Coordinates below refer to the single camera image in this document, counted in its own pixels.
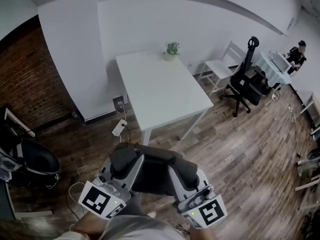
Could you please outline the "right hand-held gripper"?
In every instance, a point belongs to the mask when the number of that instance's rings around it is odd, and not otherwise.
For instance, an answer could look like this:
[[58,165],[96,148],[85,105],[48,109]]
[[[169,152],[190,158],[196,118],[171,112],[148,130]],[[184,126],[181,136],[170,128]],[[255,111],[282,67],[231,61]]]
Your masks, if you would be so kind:
[[198,168],[196,172],[195,189],[199,191],[187,199],[186,190],[170,165],[168,173],[174,188],[174,196],[180,201],[176,205],[176,210],[193,228],[207,229],[227,216],[222,196],[215,194],[214,187],[211,184],[208,185],[208,179],[203,170]]

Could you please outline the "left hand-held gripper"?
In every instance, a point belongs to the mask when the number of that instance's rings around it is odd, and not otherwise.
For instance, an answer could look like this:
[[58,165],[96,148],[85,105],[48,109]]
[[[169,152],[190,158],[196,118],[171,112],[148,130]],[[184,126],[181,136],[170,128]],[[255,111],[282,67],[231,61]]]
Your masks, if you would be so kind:
[[78,199],[78,203],[89,212],[104,220],[111,220],[122,211],[131,199],[132,189],[145,162],[145,156],[139,156],[129,168],[123,180],[123,188],[113,180],[112,161],[108,157],[93,181],[87,181]]

